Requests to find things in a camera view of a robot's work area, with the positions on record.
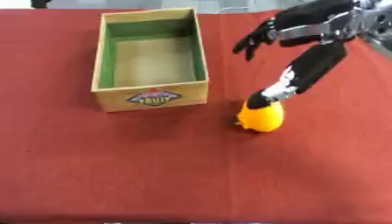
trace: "wire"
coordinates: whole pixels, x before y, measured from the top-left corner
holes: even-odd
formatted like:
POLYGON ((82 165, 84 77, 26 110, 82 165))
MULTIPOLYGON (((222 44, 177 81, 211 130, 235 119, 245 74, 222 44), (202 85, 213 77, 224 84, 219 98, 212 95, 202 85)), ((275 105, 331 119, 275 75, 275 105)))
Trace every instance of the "wire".
MULTIPOLYGON (((253 4, 254 4, 255 7, 257 8, 256 0, 253 0, 253 4)), ((251 9, 251 7, 226 7, 226 8, 217 10, 217 11, 215 12, 215 14, 219 14, 219 13, 221 13, 221 12, 223 12, 223 11, 236 11, 236 10, 249 10, 249 9, 251 9)))
POLYGON ((223 11, 248 10, 248 9, 250 9, 250 7, 227 7, 216 11, 215 14, 219 14, 223 11))

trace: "box side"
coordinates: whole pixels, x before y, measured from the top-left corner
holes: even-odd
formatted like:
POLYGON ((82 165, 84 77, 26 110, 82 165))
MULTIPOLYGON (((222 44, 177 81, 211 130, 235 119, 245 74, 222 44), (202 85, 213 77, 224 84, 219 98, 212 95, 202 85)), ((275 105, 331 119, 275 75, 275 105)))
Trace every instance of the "box side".
POLYGON ((208 74, 208 69, 207 69, 206 53, 205 53, 204 46, 203 46, 203 38, 201 37, 199 19, 197 17, 195 10, 192 10, 192 16, 193 16, 193 19, 195 22, 195 27, 196 27, 197 44, 198 44, 198 48, 199 48, 199 57, 201 57, 201 64, 202 64, 201 69, 203 69, 203 73, 205 75, 205 80, 208 82, 209 81, 209 74, 208 74))
POLYGON ((101 24, 100 24, 100 31, 99 31, 99 38, 98 38, 98 47, 95 55, 95 65, 94 65, 94 72, 93 72, 93 80, 91 84, 91 91, 94 92, 98 90, 100 78, 101 78, 101 71, 102 71, 102 55, 103 55, 103 47, 105 43, 105 32, 106 32, 106 22, 105 17, 101 16, 101 24))
POLYGON ((156 109, 207 103, 208 81, 175 85, 112 88, 95 92, 107 112, 156 109))
POLYGON ((170 10, 147 10, 120 13, 105 13, 103 16, 108 24, 142 22, 151 20, 186 18, 193 12, 192 8, 170 10))

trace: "cardboard box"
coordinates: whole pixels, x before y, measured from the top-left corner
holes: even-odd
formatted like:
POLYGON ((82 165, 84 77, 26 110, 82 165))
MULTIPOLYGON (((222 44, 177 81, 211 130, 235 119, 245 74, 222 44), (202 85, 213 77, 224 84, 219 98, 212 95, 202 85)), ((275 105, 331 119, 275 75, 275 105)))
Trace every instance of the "cardboard box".
POLYGON ((91 91, 108 112, 207 103, 194 10, 102 14, 91 91))

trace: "box label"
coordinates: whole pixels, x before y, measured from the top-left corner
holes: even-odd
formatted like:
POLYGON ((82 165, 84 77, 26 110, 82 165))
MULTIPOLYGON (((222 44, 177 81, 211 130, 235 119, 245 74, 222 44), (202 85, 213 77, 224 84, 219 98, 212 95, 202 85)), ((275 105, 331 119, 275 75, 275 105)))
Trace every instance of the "box label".
POLYGON ((134 95, 133 97, 129 98, 127 102, 140 103, 149 106, 161 106, 180 97, 180 94, 151 88, 140 94, 134 95))

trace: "robotic finger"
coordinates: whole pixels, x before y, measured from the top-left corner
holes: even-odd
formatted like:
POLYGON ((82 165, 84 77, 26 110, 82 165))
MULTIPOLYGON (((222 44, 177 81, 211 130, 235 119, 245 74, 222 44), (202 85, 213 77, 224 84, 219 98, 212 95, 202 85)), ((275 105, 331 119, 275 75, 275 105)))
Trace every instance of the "robotic finger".
POLYGON ((270 132, 284 120, 281 102, 300 95, 338 65, 347 53, 342 42, 315 45, 290 63, 279 81, 252 94, 237 115, 244 129, 270 132))

